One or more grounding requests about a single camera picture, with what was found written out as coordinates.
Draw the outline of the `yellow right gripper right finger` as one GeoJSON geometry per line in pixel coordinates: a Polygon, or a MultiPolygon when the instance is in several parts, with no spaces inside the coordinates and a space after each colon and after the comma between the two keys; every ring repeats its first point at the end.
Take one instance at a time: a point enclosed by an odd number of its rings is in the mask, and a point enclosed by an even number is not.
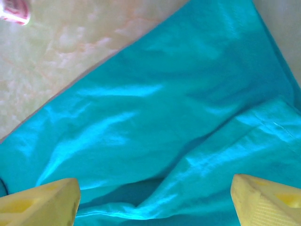
{"type": "Polygon", "coordinates": [[[241,226],[301,226],[301,189],[236,174],[231,198],[241,226]]]}

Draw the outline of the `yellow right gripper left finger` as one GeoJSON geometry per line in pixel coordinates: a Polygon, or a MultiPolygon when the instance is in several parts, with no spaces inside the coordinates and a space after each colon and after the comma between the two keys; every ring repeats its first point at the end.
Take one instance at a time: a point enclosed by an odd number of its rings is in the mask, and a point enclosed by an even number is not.
{"type": "Polygon", "coordinates": [[[76,178],[0,198],[0,226],[73,226],[80,202],[76,178]]]}

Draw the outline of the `teal t-shirt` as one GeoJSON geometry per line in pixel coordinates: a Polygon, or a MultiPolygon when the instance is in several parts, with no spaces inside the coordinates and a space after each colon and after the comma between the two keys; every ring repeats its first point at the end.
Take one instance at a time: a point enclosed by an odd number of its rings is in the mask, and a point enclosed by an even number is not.
{"type": "Polygon", "coordinates": [[[74,226],[239,226],[237,173],[301,188],[301,89],[252,0],[190,0],[0,145],[0,196],[78,179],[74,226]]]}

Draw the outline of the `light blue plastic basket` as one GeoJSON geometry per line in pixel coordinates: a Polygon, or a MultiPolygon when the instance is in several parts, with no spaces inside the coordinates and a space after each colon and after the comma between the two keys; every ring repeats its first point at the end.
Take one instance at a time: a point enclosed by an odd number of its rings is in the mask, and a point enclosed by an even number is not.
{"type": "Polygon", "coordinates": [[[27,25],[31,18],[28,0],[0,0],[0,19],[27,25]]]}

